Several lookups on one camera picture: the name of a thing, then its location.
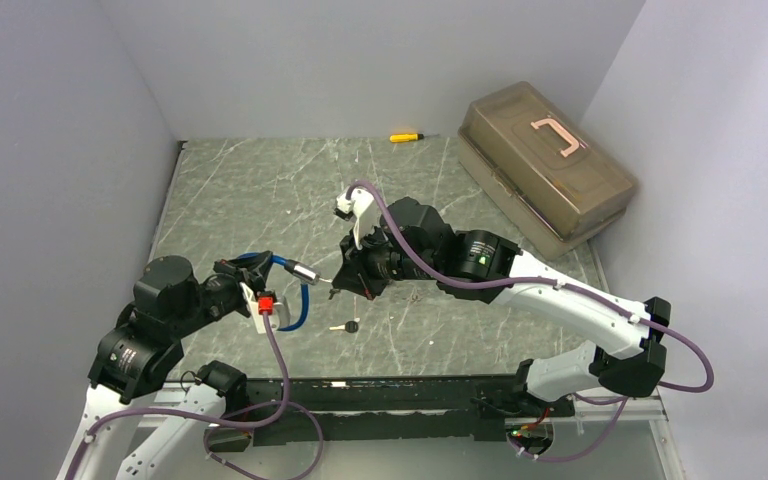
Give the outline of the blue cable lock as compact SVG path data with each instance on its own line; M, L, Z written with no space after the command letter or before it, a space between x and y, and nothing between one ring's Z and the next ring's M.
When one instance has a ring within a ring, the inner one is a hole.
M289 327L272 331L282 333L294 332L306 325L310 316L312 304L311 288L317 285L316 282L322 278L322 276L312 267L298 260L286 258L285 256L278 255L274 252L272 253L273 265L269 275L274 270L280 270L282 273L286 273L288 276L292 277L291 282L296 287L297 291L296 298L291 300L286 294L276 293L274 290L270 289L268 280L266 291L272 291L276 295L284 296L289 304L292 316L291 325Z

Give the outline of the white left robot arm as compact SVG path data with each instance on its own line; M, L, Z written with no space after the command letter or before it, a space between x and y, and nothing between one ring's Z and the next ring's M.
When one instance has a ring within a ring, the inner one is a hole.
M186 337L225 317L254 318L274 265L271 252L219 260L206 280L178 255L152 260L133 287L133 299L99 342L78 430L60 479L152 479L220 417L247 406L246 376L214 361L175 407L155 404L184 357Z

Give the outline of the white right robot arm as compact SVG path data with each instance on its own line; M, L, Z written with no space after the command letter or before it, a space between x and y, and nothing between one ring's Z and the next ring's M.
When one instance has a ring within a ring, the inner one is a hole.
M436 209L410 197L388 206L393 225L361 188L339 195L335 214L352 224L339 244L335 291L373 300L397 281L433 281L456 299L535 312L584 338L571 352L521 362L510 392L524 415L596 387L646 397L666 370L662 335L648 325L668 324L670 307L662 299L612 297L499 235L455 230Z

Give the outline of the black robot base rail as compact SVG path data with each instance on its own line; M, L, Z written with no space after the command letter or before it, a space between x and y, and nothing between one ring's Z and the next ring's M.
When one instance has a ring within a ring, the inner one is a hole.
M509 430L575 414L563 397L537 404L511 374L296 378L290 398L328 441L469 438L502 441Z

